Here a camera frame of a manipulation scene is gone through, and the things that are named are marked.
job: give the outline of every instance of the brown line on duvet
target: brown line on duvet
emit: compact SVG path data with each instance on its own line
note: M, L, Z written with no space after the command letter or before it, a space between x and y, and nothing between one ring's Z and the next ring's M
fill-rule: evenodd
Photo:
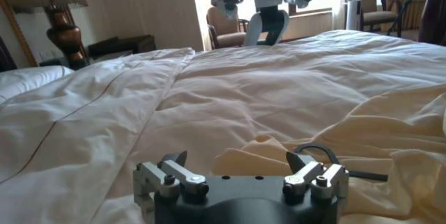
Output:
M85 106L90 105L94 101L97 101L97 100L100 99L100 97L105 94L105 92L106 92L106 90L108 90L110 84L114 82L114 80L118 78L118 76L120 76L121 74L124 74L126 71L129 71L129 70L137 68L137 66L138 66L140 64L141 64L141 62L140 62L133 68L126 69L126 70L124 70L122 72L120 72L118 75L116 75L116 77L114 77L114 78L109 81L109 83L106 84L106 87L105 87L104 91L100 93L100 95L98 95L92 101L89 101L86 104L84 104L84 105L82 105L81 107L78 107L74 111L72 111L69 114L66 114L64 117L61 117L60 119L57 119L57 120L53 122L53 124L52 124L50 127L49 127L49 130L48 130L46 134L44 135L42 139L41 139L41 141L40 141L40 143L38 143L38 145L37 145L37 147L36 147L34 152L32 153L32 155L30 155L30 157L29 157L29 159L28 159L28 161L26 161L26 163L25 163L25 165L22 166L22 168L21 168L21 169L20 169L20 170L18 170L10 177L9 177L9 178L6 178L6 179L4 179L2 181L0 181L0 184L4 183L5 181L10 180L14 176L17 176L17 174L26 168L26 166L29 165L29 163L30 163L30 161L32 161L32 159L33 159L33 157L34 157L34 155L36 155L36 153L37 153L37 151L38 151L38 148L40 148L40 146L41 146L41 144L42 144L42 142L44 142L44 140L46 139L46 137L48 137L48 135L49 135L52 129L54 128L56 123L57 123L58 121L64 120L64 119L65 119L66 117L69 117L72 114L74 114L81 108L84 108Z

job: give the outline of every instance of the metal screw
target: metal screw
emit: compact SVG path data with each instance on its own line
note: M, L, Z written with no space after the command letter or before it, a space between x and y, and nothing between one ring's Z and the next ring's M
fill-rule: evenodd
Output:
M324 178L323 176L316 176L315 177L315 184L317 185L317 186L327 186L327 178Z
M174 182L174 176L173 175L166 175L164 176L164 185L170 185Z

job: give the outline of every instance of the black cable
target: black cable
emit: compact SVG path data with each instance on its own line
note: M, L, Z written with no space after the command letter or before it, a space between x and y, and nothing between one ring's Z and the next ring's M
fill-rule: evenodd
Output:
M337 157L335 155L335 153L331 151L329 148L327 148L325 146L316 144L316 143L307 143L307 144L301 144L299 145L295 149L293 149L293 153L295 154L300 154L300 152L305 149L305 148L316 148L319 150L321 150L328 159L329 162L332 164L340 164ZM375 181L387 181L388 176L384 174L377 174L377 173L367 173L367 172L359 172L359 171L351 171L349 172L349 177L355 177L355 178L361 178L361 179L369 179L369 180L375 180Z

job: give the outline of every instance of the table lamp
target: table lamp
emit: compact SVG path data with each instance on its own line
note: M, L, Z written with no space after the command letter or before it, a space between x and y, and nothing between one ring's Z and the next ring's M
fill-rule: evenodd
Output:
M86 6L86 0L14 0L13 6L18 10L44 11L50 23L46 36L68 59L69 67L80 69L86 64L86 57L81 54L81 31L69 23L66 16L68 5Z

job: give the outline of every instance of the bed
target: bed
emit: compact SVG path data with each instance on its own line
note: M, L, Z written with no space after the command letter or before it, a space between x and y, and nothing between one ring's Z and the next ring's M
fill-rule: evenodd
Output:
M444 50L329 31L271 47L158 50L80 69L0 104L2 223L141 223L132 203L137 163L187 150L187 167L208 174L221 169L215 157L228 148L243 149L256 136L284 147L296 139L311 141L376 96L440 89ZM435 124L443 122L426 114ZM435 140L428 152L446 160L443 129ZM352 149L343 158L353 156ZM388 155L368 159L368 171L392 160ZM435 183L444 183L443 167L435 167ZM440 219L446 209L432 213ZM349 217L356 214L360 223L376 223L379 213L357 209L341 223L359 223ZM381 213L395 221L388 223L434 223L426 214Z

